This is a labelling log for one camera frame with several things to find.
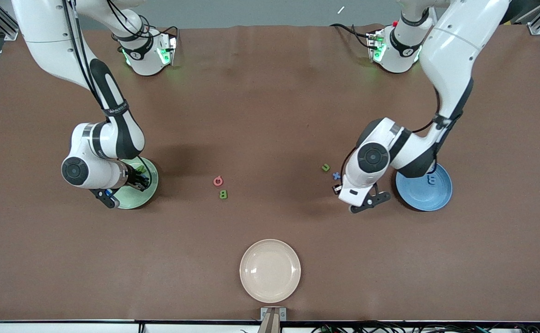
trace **cable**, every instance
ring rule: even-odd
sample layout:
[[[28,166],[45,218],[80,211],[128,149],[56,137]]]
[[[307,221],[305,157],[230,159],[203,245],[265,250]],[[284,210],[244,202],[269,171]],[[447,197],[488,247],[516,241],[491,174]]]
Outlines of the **cable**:
[[[459,328],[454,325],[426,325],[424,327],[420,327],[420,329],[418,330],[418,333],[422,333],[422,331],[425,328],[430,328],[430,327],[435,328],[435,329],[433,331],[428,331],[427,333],[447,333],[447,332],[467,333],[469,329],[471,329],[471,327]]]
[[[376,50],[377,49],[376,46],[370,46],[370,45],[367,45],[367,44],[363,43],[363,41],[361,40],[361,37],[366,38],[367,35],[366,34],[359,34],[358,32],[356,32],[356,29],[354,28],[354,25],[352,25],[352,29],[346,27],[345,25],[341,25],[340,23],[334,23],[333,25],[330,25],[330,26],[331,27],[340,27],[340,28],[343,28],[344,30],[350,32],[351,34],[353,34],[356,37],[356,40],[361,45],[363,45],[364,47],[367,47],[367,49],[371,49],[371,50]],[[378,30],[369,31],[369,32],[367,32],[367,34],[378,31]]]
[[[338,27],[338,28],[342,28],[348,32],[350,32],[351,34],[356,34],[357,36],[359,37],[366,37],[367,35],[366,34],[361,34],[361,33],[358,33],[356,31],[353,31],[351,30],[349,27],[346,27],[345,25],[341,25],[340,23],[334,23],[333,25],[330,25],[330,27]],[[372,32],[376,32],[376,31],[379,31],[381,29],[377,29],[377,30],[372,30],[372,31],[368,31],[367,34],[370,34]]]
[[[75,23],[77,25],[77,35],[79,36],[79,42],[81,44],[81,53],[83,54],[83,61],[84,61],[85,66],[86,66],[87,76],[89,78],[91,88],[95,92],[95,96],[96,96],[95,98],[97,99],[99,105],[101,105],[102,108],[103,108],[103,105],[101,104],[101,100],[97,98],[97,96],[98,96],[97,89],[95,89],[95,82],[93,81],[93,76],[91,75],[91,69],[89,67],[89,63],[87,62],[87,54],[85,52],[84,38],[83,38],[83,34],[81,33],[81,28],[80,28],[80,24],[79,24],[79,17],[78,17],[78,15],[76,15],[76,5],[77,5],[76,0],[71,0],[71,7],[75,11]]]
[[[101,101],[99,100],[99,97],[98,97],[97,93],[95,92],[94,89],[91,88],[92,85],[90,84],[90,80],[87,77],[87,73],[85,72],[85,69],[83,68],[83,63],[81,62],[81,59],[80,59],[79,48],[77,47],[77,42],[75,41],[75,34],[73,33],[71,17],[69,16],[69,6],[68,6],[69,4],[68,4],[67,0],[61,0],[61,2],[62,2],[63,9],[65,10],[65,18],[67,19],[67,26],[69,27],[69,33],[71,34],[71,42],[73,43],[73,50],[75,51],[75,57],[77,59],[77,63],[79,65],[80,71],[83,74],[83,78],[86,81],[87,88],[91,91],[91,93],[92,93],[93,97],[95,98],[95,100],[97,101],[97,103],[99,103],[99,105],[101,105]]]
[[[149,173],[149,185],[147,186],[147,188],[148,188],[149,186],[151,186],[151,183],[153,183],[153,175],[151,174],[151,170],[149,169],[149,167],[147,166],[147,164],[145,163],[143,158],[140,157],[140,156],[137,156],[137,158],[139,158],[139,160],[141,160],[141,162],[143,162],[143,165],[145,166],[145,168],[147,169],[147,172]]]
[[[436,95],[436,113],[438,113],[439,111],[441,111],[441,96],[439,95],[439,91],[436,89],[436,87],[434,85],[433,87],[435,88],[435,95]],[[431,120],[428,124],[426,124],[426,126],[420,129],[417,129],[416,131],[412,131],[412,133],[418,133],[418,132],[424,131],[430,125],[432,125],[433,122],[434,120]]]
[[[124,17],[124,19],[125,19],[129,24],[131,24],[131,23],[130,23],[130,19],[128,19],[128,17],[126,17],[126,15],[124,15],[124,13],[120,10],[120,8],[118,8],[118,6],[116,6],[116,4],[114,4],[114,2],[112,2],[112,0],[107,0],[107,2],[108,2],[108,6],[110,7],[110,10],[111,10],[112,13],[114,14],[114,16],[116,17],[116,19],[117,19],[118,22],[120,23],[120,25],[122,25],[122,27],[123,27],[128,33],[130,33],[130,35],[133,36],[133,37],[153,38],[153,37],[157,37],[157,36],[159,36],[159,35],[161,35],[161,34],[164,34],[165,32],[167,32],[167,31],[169,31],[169,30],[171,30],[171,29],[173,29],[173,28],[175,28],[175,30],[176,30],[176,35],[173,35],[173,36],[174,36],[174,37],[177,37],[177,34],[179,34],[179,29],[178,29],[176,26],[174,26],[174,25],[172,25],[171,27],[165,29],[164,31],[159,31],[159,30],[157,30],[158,33],[155,34],[155,35],[151,34],[151,32],[149,31],[149,29],[147,29],[147,32],[146,32],[146,33],[147,33],[147,36],[145,36],[145,35],[143,35],[143,31],[142,31],[142,29],[141,29],[142,27],[141,27],[141,28],[137,28],[137,27],[135,27],[134,25],[133,25],[133,27],[134,27],[135,29],[137,29],[137,32],[132,32],[132,31],[130,31],[130,30],[124,25],[124,23],[122,23],[122,21],[120,20],[120,17],[118,17],[118,14],[116,14],[116,12],[114,11],[114,8],[116,9],[116,11],[118,11],[118,12],[120,13],[120,15],[122,15],[122,17]],[[154,29],[156,29],[155,26],[150,25],[149,20],[148,20],[146,17],[144,17],[143,15],[139,15],[139,17],[141,18],[141,22],[143,23],[143,25],[146,25],[148,28],[154,28]]]

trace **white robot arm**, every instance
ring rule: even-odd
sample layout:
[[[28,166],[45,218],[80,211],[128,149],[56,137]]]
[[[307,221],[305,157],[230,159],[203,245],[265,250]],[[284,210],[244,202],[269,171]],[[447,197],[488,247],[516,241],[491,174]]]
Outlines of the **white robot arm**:
[[[389,118],[370,122],[346,163],[342,185],[334,188],[353,213],[390,198],[369,194],[391,165],[402,175],[422,177],[435,166],[454,123],[463,113],[473,80],[473,62],[496,31],[509,0],[453,0],[423,44],[420,64],[435,86],[439,109],[425,137]]]
[[[85,10],[90,4],[102,6],[94,0],[80,4]],[[124,185],[144,191],[149,179],[118,159],[139,156],[145,147],[145,137],[109,68],[87,46],[78,26],[75,1],[13,0],[13,6],[36,63],[57,78],[90,90],[106,117],[105,122],[75,127],[71,150],[61,167],[64,179],[76,187],[90,189],[109,208],[118,206],[113,194]],[[101,19],[106,19],[107,13],[103,15]],[[141,61],[161,64],[159,57],[146,56]]]
[[[144,17],[130,10],[145,2],[146,0],[77,0],[76,8],[79,13],[109,28],[122,46],[126,63],[137,74],[148,76],[157,74],[171,64],[177,39],[176,36],[170,36],[148,25]]]

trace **green plate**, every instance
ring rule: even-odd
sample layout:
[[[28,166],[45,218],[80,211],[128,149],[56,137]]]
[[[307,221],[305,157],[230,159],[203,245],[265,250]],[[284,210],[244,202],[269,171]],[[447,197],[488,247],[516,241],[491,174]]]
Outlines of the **green plate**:
[[[143,157],[143,160],[145,161],[145,167],[148,168],[151,171],[152,179],[150,180],[150,186],[145,191],[141,192],[137,190],[136,188],[130,187],[130,186],[122,186],[114,194],[115,198],[118,199],[120,202],[120,206],[118,208],[121,209],[133,209],[137,207],[143,206],[145,203],[149,201],[150,198],[153,197],[153,194],[155,194],[155,190],[157,190],[157,185],[159,183],[159,175],[157,173],[157,168],[155,168],[154,164]],[[140,167],[143,165],[143,162],[138,157],[133,158],[132,160],[122,160],[122,162],[130,165],[134,169]]]

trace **beige plate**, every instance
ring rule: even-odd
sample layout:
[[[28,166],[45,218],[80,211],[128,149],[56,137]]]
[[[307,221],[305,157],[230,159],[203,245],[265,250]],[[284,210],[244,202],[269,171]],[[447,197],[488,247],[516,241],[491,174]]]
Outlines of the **beige plate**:
[[[299,257],[285,242],[260,240],[241,259],[241,283],[247,293],[264,303],[284,301],[301,278]]]

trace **table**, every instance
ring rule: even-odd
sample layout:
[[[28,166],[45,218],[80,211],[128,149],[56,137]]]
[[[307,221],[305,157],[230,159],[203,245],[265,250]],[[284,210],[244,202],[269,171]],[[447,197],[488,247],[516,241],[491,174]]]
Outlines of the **table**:
[[[430,120],[419,65],[388,74],[336,28],[234,27],[181,31],[175,67],[141,77],[109,32],[86,38],[145,132],[160,188],[126,211],[68,185],[71,132],[101,111],[21,38],[6,43],[0,320],[258,318],[238,267],[265,238],[301,259],[298,289],[279,304],[291,320],[540,320],[540,36],[526,27],[498,28],[475,63],[439,154],[450,203],[421,213],[396,195],[357,215],[321,166],[339,169],[375,118]]]

